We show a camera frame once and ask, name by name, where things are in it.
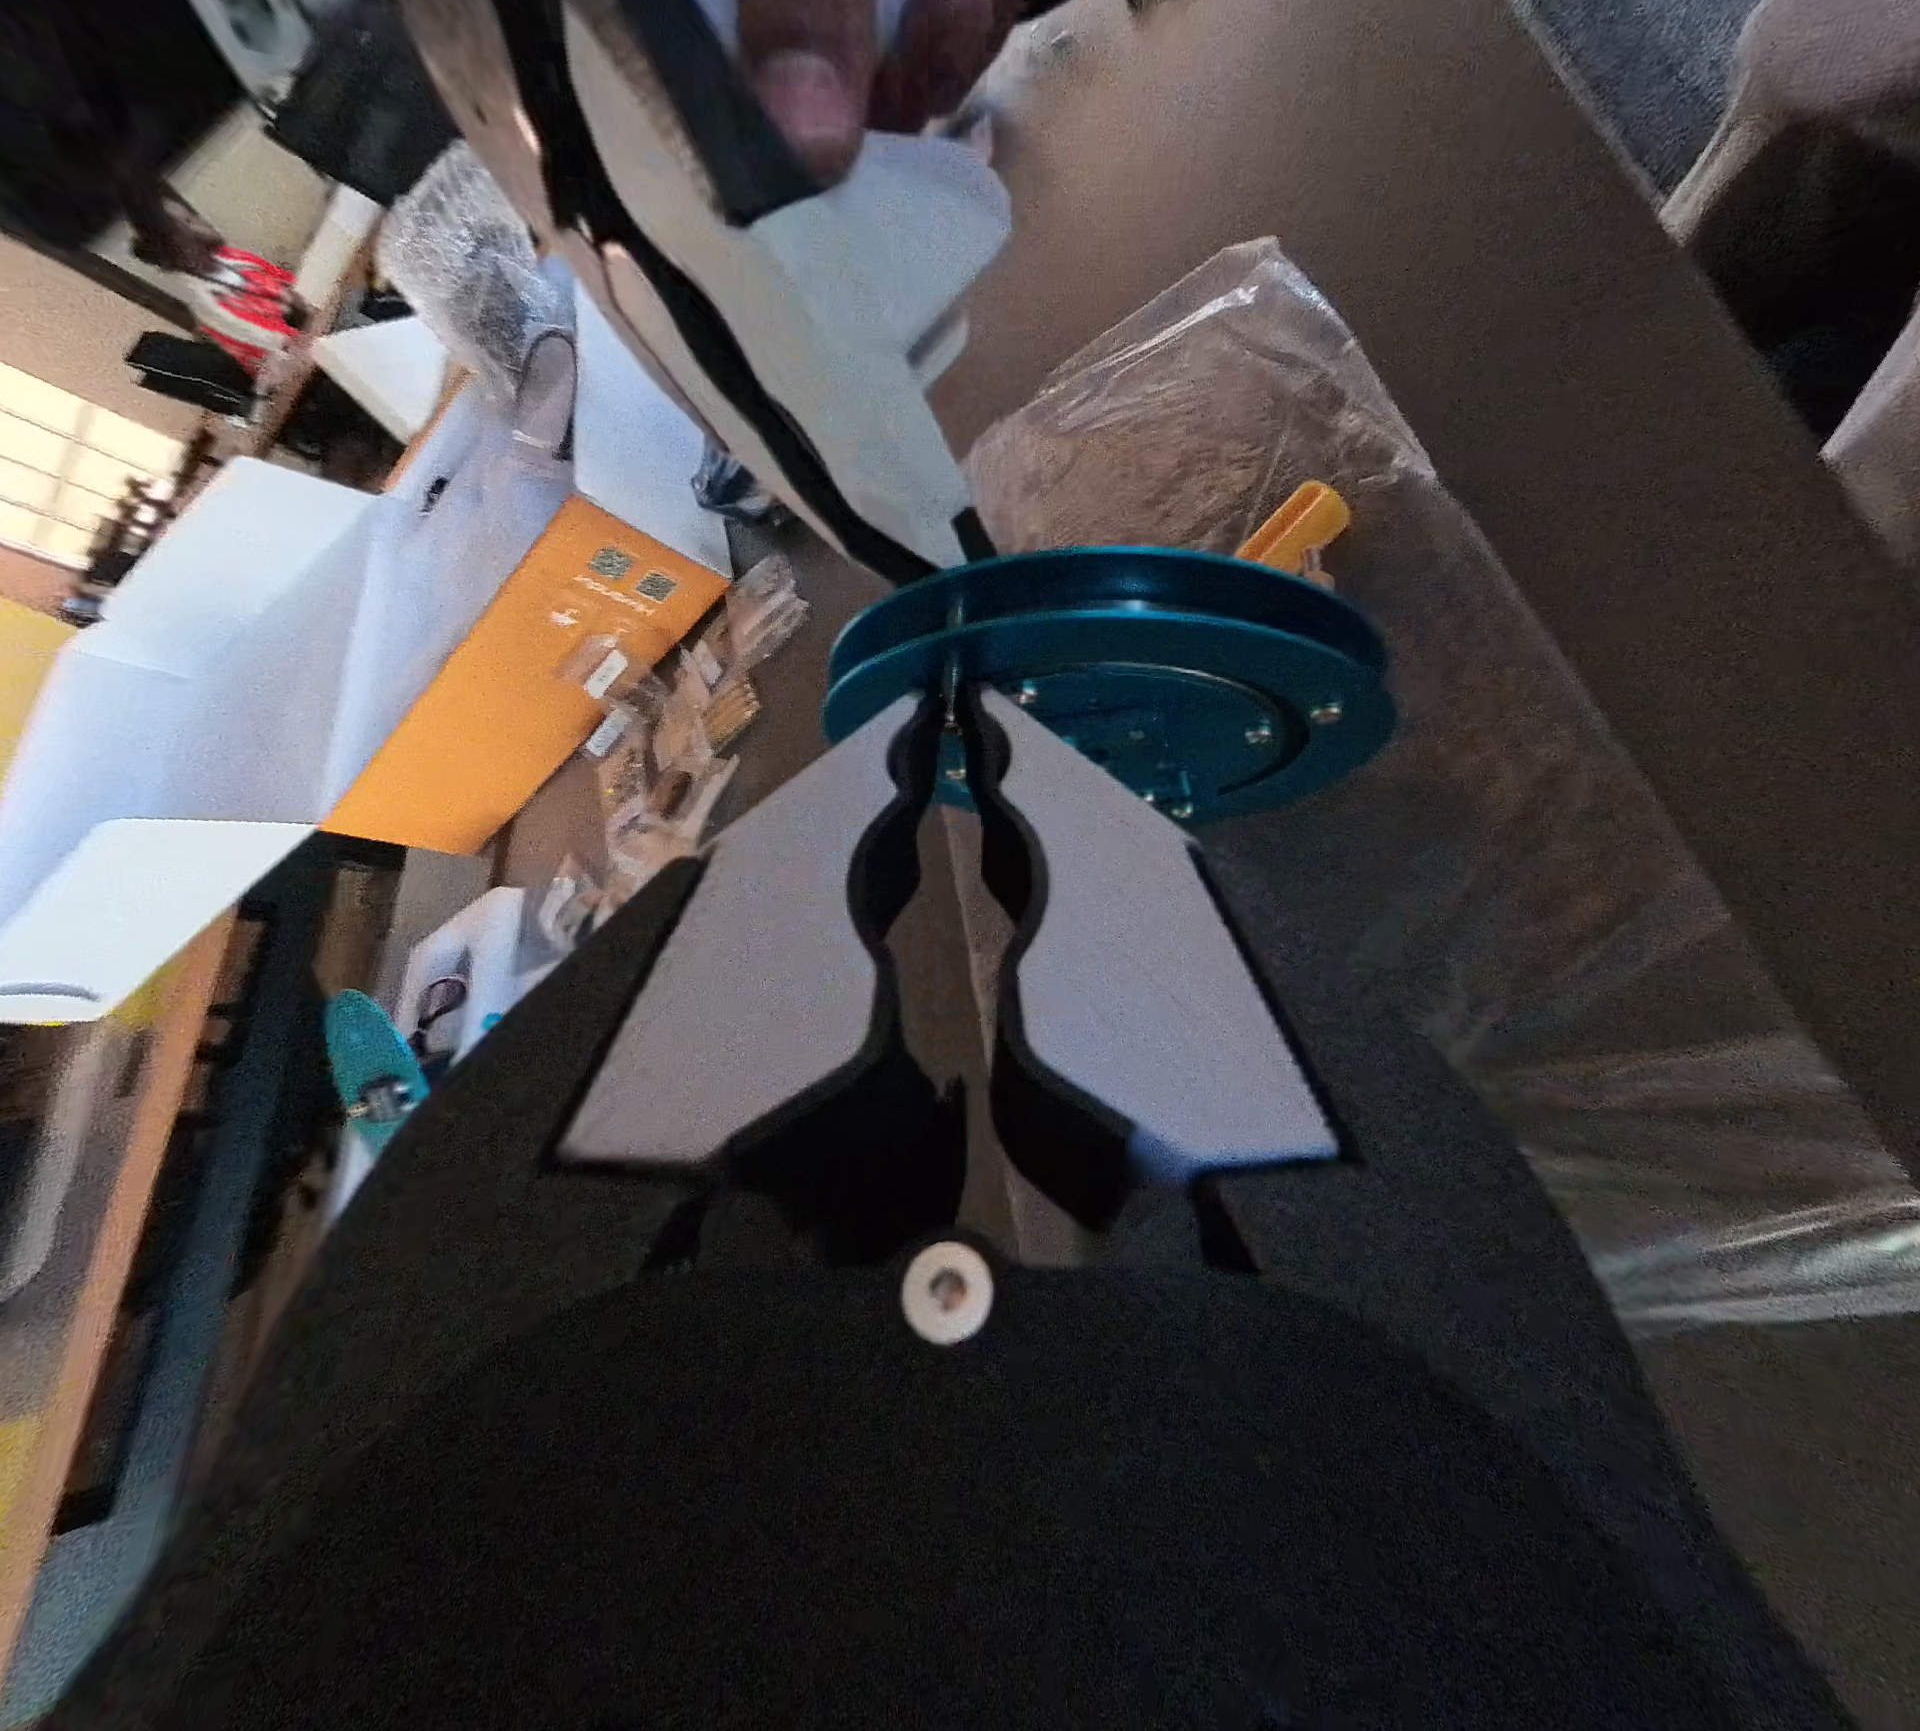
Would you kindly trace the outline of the blue round metal turntable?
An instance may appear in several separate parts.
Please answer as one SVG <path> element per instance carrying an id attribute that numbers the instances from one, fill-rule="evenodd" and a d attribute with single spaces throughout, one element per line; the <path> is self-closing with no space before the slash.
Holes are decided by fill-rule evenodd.
<path id="1" fill-rule="evenodd" d="M 1176 823 L 1300 801 L 1397 731 L 1390 650 L 1337 590 L 1173 547 L 1020 551 L 939 571 L 830 650 L 821 731 L 903 695 L 997 694 Z"/>

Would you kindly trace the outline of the wooden-edged office desk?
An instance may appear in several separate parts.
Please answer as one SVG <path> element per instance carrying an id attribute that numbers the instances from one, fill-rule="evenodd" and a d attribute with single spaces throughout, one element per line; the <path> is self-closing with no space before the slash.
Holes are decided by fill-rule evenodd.
<path id="1" fill-rule="evenodd" d="M 108 1358 L 169 1138 L 200 1074 L 204 1022 L 244 945 L 220 914 L 106 1022 L 82 1023 L 58 1083 L 82 1123 L 45 1255 L 4 1303 L 4 1660 L 21 1640 L 52 1519 Z"/>

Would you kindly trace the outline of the yellow-handled screwdriver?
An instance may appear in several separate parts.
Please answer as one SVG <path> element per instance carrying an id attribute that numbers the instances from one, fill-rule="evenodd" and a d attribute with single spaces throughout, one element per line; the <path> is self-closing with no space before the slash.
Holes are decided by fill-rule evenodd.
<path id="1" fill-rule="evenodd" d="M 1342 495 L 1313 476 L 1291 490 L 1282 503 L 1236 543 L 1236 559 L 1330 590 L 1333 573 L 1325 554 L 1351 528 L 1353 509 Z"/>

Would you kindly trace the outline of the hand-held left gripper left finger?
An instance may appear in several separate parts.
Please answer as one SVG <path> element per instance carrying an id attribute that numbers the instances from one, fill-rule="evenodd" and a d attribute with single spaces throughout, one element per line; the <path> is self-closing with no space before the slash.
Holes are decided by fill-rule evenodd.
<path id="1" fill-rule="evenodd" d="M 922 883 L 945 705 L 904 694 L 663 879 L 683 900 L 555 1140 L 555 1165 L 749 1193 L 824 1263 L 949 1236 L 965 1093 L 913 1053 L 889 931 Z"/>

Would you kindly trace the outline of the bubble wrap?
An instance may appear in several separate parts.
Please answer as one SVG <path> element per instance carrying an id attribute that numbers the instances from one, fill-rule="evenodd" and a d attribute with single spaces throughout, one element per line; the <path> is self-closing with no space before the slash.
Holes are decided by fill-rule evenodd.
<path id="1" fill-rule="evenodd" d="M 575 337 L 575 288 L 539 257 L 513 202 L 469 139 L 452 139 L 386 213 L 375 273 L 503 410 L 533 343 Z"/>

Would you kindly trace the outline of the black antistatic bag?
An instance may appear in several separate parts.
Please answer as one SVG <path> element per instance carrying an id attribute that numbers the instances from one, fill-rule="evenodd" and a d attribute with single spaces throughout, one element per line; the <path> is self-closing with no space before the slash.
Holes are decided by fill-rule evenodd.
<path id="1" fill-rule="evenodd" d="M 728 522 L 780 528 L 791 519 L 789 503 L 764 486 L 717 438 L 705 438 L 690 490 L 705 514 Z"/>

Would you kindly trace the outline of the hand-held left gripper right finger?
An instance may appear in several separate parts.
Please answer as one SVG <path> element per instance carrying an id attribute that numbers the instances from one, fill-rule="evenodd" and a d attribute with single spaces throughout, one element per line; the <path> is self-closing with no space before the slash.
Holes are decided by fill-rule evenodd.
<path id="1" fill-rule="evenodd" d="M 1136 1190 L 1321 1166 L 1342 1138 L 1187 830 L 1004 694 L 968 694 L 980 879 L 1010 921 L 990 1123 L 1092 1234 Z"/>

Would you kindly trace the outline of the blue semicircular metal plate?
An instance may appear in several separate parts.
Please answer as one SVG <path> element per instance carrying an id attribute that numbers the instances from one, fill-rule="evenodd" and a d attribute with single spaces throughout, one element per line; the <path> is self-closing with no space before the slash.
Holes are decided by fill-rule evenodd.
<path id="1" fill-rule="evenodd" d="M 402 1026 L 365 991 L 328 999 L 323 1045 L 344 1128 L 375 1159 L 428 1102 L 423 1066 Z"/>

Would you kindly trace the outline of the orange and white cardboard box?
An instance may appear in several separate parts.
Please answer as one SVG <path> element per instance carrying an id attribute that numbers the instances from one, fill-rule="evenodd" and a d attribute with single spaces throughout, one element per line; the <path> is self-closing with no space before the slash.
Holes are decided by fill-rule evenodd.
<path id="1" fill-rule="evenodd" d="M 4 783 L 4 1022 L 97 1022 L 317 833 L 483 848 L 733 583 L 705 438 L 565 262 L 569 457 L 475 379 L 378 495 L 236 457 L 56 652 Z"/>

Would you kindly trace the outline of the black curved band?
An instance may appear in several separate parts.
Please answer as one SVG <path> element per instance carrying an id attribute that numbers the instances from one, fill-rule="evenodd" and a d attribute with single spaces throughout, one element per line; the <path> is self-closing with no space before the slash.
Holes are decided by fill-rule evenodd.
<path id="1" fill-rule="evenodd" d="M 529 337 L 513 404 L 513 446 L 533 459 L 569 459 L 577 415 L 577 337 L 569 327 L 544 327 Z"/>

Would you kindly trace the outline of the pile of small screw bags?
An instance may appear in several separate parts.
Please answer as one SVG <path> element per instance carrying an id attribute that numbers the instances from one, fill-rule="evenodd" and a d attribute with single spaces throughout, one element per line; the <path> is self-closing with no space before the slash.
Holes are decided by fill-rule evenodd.
<path id="1" fill-rule="evenodd" d="M 600 865 L 565 856 L 536 905 L 546 948 L 575 951 L 670 862 L 692 856 L 760 715 L 756 667 L 801 629 L 808 604 L 782 551 L 728 583 L 668 663 L 621 689 L 587 739 Z"/>

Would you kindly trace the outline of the large clear plastic bag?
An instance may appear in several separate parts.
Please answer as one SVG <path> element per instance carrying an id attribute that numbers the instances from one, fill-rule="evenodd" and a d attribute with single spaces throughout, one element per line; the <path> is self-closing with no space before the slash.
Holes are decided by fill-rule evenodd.
<path id="1" fill-rule="evenodd" d="M 1422 1030 L 1628 1326 L 1918 1312 L 1918 1185 L 1277 238 L 1059 363 L 968 475 L 1004 551 L 1226 558 L 1325 480 L 1398 726 L 1325 792 L 1199 830 L 1236 921 Z"/>

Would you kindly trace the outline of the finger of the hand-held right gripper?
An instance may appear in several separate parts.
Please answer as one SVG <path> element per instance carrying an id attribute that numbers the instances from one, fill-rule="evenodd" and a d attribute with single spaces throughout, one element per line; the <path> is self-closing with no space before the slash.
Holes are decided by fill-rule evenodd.
<path id="1" fill-rule="evenodd" d="M 971 495 L 904 347 L 884 332 L 880 288 L 852 255 L 860 223 L 830 193 L 754 226 L 727 223 L 639 48 L 565 7 L 565 59 L 598 189 L 568 236 L 650 241 L 683 267 L 799 420 L 840 496 L 939 571 L 965 564 Z"/>
<path id="2" fill-rule="evenodd" d="M 565 236 L 569 262 L 603 318 L 648 351 L 705 430 L 824 543 L 875 575 L 928 575 L 934 559 L 866 522 L 840 496 L 799 420 L 777 401 L 717 301 L 650 241 Z"/>

